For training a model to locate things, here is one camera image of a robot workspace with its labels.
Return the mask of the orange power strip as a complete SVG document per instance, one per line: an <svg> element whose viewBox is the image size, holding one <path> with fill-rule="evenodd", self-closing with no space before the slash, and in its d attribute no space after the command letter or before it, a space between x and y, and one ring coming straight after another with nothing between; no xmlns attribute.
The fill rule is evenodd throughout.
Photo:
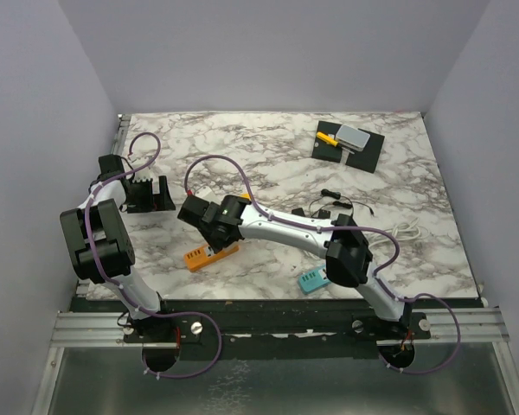
<svg viewBox="0 0 519 415"><path fill-rule="evenodd" d="M183 260L189 271L196 272L238 251L239 246L236 243L233 243L227 248L223 248L218 253L215 253L211 246L204 245L185 253Z"/></svg>

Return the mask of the teal power strip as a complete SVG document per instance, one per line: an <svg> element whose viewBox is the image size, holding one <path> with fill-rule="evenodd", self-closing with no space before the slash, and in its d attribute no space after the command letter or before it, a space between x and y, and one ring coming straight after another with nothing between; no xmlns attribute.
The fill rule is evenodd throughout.
<svg viewBox="0 0 519 415"><path fill-rule="evenodd" d="M298 286L305 295L318 291L329 283L330 281L327 277L324 265L312 269L298 277Z"/></svg>

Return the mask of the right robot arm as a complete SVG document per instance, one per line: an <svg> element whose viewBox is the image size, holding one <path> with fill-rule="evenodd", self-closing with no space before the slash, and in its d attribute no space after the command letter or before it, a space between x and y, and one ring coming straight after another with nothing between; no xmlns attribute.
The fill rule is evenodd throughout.
<svg viewBox="0 0 519 415"><path fill-rule="evenodd" d="M197 229L214 252L242 239L267 240L309 252L325 261L331 283L361 294L380 319L386 336L399 338L411 328L405 303L380 274L400 253L397 240L389 233L359 227L345 214L336 220L284 214L236 195L225 196L221 203L188 195L178 219ZM377 265L365 233L387 237L394 244L395 255Z"/></svg>

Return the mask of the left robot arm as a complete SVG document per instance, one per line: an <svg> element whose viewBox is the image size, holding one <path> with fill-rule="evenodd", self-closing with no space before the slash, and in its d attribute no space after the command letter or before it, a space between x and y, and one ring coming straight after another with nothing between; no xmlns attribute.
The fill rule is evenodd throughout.
<svg viewBox="0 0 519 415"><path fill-rule="evenodd" d="M103 285L125 305L133 321L155 341L173 333L174 321L161 309L159 294L147 285L134 265L134 248L121 217L173 211L166 176L125 170L124 158L99 158L100 173L78 207L61 213L61 229L77 277Z"/></svg>

